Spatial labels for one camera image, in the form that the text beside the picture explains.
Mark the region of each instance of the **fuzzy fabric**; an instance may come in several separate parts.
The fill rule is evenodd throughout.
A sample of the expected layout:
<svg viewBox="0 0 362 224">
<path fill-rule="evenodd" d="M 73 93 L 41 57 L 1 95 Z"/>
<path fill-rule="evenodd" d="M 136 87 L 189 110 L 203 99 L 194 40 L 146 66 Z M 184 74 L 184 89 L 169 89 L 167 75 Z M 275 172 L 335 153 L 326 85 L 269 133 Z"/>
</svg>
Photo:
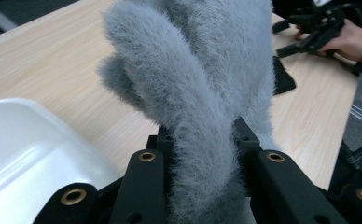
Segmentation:
<svg viewBox="0 0 362 224">
<path fill-rule="evenodd" d="M 272 139 L 271 3 L 125 1 L 104 14 L 117 50 L 99 69 L 127 104 L 172 131 L 171 223 L 249 223 L 233 121 Z"/>
</svg>

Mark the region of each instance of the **dark floor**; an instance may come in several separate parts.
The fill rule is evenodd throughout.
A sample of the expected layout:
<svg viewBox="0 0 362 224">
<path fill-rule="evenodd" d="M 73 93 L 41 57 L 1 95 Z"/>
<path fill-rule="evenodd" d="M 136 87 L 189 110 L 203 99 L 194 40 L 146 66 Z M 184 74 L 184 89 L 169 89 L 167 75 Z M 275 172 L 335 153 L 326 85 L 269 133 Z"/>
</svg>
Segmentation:
<svg viewBox="0 0 362 224">
<path fill-rule="evenodd" d="M 0 11 L 18 25 L 65 7 L 77 0 L 0 0 Z M 362 85 L 358 87 L 354 104 L 362 108 Z M 344 141 L 351 149 L 362 146 L 362 120 L 350 115 Z"/>
</svg>

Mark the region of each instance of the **wooden table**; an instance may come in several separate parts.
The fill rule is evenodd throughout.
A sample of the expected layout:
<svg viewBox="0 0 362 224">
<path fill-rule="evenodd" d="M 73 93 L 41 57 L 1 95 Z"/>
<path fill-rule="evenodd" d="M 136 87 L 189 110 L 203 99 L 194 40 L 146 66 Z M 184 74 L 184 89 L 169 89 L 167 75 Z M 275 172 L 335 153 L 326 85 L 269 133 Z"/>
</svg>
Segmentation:
<svg viewBox="0 0 362 224">
<path fill-rule="evenodd" d="M 124 172 L 158 127 L 121 103 L 97 75 L 100 61 L 113 51 L 101 14 L 112 2 L 81 0 L 0 35 L 0 99 L 39 102 Z M 292 34 L 274 36 L 274 46 L 290 44 Z M 274 97 L 275 138 L 314 184 L 327 189 L 357 78 L 338 63 L 310 55 L 282 62 L 298 87 Z"/>
</svg>

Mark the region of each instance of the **human hand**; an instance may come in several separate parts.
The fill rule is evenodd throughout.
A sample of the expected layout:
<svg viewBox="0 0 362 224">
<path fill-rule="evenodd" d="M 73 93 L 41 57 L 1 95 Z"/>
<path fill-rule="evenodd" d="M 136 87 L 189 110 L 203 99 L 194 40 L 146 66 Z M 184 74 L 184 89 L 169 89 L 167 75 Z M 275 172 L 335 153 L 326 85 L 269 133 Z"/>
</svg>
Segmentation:
<svg viewBox="0 0 362 224">
<path fill-rule="evenodd" d="M 294 35 L 295 39 L 299 39 L 303 35 L 299 26 L 297 29 L 299 31 Z M 346 19 L 340 35 L 326 43 L 318 55 L 326 56 L 326 50 L 330 49 L 335 49 L 345 59 L 362 62 L 362 28 Z"/>
</svg>

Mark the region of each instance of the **white tray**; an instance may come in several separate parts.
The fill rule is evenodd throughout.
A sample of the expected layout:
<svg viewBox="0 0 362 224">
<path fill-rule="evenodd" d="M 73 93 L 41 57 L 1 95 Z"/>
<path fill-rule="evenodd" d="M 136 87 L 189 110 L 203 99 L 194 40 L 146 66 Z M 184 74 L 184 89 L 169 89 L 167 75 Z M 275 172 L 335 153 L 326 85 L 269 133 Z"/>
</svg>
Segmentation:
<svg viewBox="0 0 362 224">
<path fill-rule="evenodd" d="M 42 106 L 0 100 L 0 223 L 32 223 L 51 195 L 68 184 L 102 189 L 120 177 Z"/>
</svg>

